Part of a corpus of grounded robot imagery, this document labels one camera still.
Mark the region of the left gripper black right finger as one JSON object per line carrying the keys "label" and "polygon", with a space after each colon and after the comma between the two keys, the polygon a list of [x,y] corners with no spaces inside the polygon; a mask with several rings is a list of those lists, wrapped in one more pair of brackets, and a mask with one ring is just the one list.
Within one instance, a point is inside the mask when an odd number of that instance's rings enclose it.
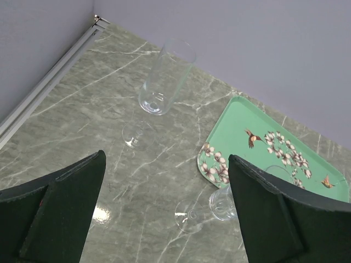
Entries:
{"label": "left gripper black right finger", "polygon": [[228,161],[249,262],[350,262],[350,203],[304,190],[237,155]]}

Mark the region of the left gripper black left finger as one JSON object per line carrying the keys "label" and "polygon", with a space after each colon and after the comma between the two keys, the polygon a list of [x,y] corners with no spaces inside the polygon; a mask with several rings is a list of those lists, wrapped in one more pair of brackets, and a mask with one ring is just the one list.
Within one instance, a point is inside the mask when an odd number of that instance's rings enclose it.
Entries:
{"label": "left gripper black left finger", "polygon": [[105,169],[100,150],[1,190],[1,262],[79,262]]}

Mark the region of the clear stemmed wine glass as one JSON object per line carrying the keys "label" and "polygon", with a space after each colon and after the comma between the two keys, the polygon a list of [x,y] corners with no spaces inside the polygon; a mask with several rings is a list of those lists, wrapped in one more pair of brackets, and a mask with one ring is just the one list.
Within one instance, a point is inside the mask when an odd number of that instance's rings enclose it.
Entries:
{"label": "clear stemmed wine glass", "polygon": [[199,232],[210,219],[228,221],[235,218],[237,211],[229,185],[214,191],[207,205],[201,205],[192,199],[184,199],[177,204],[174,211],[175,222],[185,233]]}

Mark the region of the tall clear champagne flute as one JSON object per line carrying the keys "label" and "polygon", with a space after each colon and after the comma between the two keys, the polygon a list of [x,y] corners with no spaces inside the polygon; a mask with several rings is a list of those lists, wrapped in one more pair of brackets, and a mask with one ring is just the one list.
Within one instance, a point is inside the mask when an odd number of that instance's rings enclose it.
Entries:
{"label": "tall clear champagne flute", "polygon": [[[195,61],[196,53],[189,43],[168,39],[140,89],[140,107],[153,116],[165,115],[179,95]],[[135,150],[149,148],[155,136],[155,129],[146,118],[131,120],[122,129],[124,143]]]}

